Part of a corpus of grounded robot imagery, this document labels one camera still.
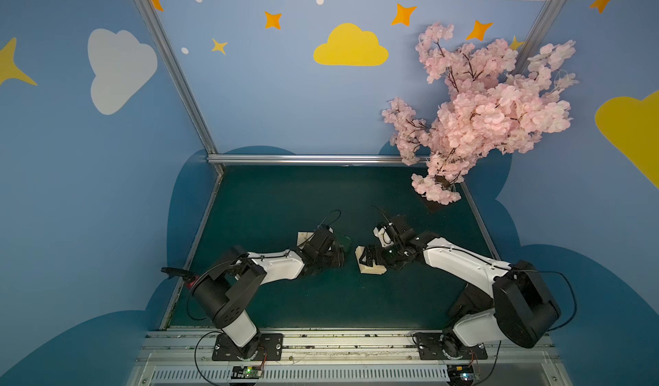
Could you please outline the white lift-off lid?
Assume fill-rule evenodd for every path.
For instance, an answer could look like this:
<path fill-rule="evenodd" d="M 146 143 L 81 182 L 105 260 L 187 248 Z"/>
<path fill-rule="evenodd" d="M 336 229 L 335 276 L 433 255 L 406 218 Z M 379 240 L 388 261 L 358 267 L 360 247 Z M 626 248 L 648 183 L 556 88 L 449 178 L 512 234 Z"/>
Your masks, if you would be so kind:
<path fill-rule="evenodd" d="M 313 231 L 299 231 L 297 233 L 296 246 L 302 249 L 313 237 Z"/>

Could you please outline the cream flower print box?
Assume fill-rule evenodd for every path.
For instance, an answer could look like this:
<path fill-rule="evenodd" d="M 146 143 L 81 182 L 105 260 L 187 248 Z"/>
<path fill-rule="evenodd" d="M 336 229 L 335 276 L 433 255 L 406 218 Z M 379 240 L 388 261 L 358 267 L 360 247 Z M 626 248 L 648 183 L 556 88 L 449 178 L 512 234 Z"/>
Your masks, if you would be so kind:
<path fill-rule="evenodd" d="M 361 274 L 382 275 L 387 267 L 379 264 L 379 248 L 375 245 L 357 246 L 355 257 Z"/>

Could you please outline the green jewelry box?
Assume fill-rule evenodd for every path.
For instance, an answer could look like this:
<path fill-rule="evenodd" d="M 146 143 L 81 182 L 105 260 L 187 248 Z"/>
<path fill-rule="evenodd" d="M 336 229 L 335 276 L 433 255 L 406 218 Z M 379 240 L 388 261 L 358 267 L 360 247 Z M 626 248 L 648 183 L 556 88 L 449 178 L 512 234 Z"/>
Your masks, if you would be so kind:
<path fill-rule="evenodd" d="M 337 242 L 339 243 L 345 254 L 349 254 L 355 248 L 355 244 L 353 240 L 348 236 L 339 235 L 337 238 Z"/>

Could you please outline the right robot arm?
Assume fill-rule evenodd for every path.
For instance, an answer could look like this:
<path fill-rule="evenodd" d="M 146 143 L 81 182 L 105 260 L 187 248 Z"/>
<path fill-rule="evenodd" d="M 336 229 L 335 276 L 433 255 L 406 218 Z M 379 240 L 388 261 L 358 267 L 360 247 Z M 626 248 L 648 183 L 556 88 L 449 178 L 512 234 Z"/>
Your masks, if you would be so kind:
<path fill-rule="evenodd" d="M 514 264 L 466 250 L 431 231 L 418 233 L 402 216 L 375 226 L 377 245 L 358 262 L 365 272 L 384 274 L 412 262 L 452 274 L 466 287 L 453 309 L 453 324 L 442 332 L 444 351 L 456 357 L 466 348 L 509 340 L 533 348 L 561 316 L 542 274 L 531 263 Z"/>

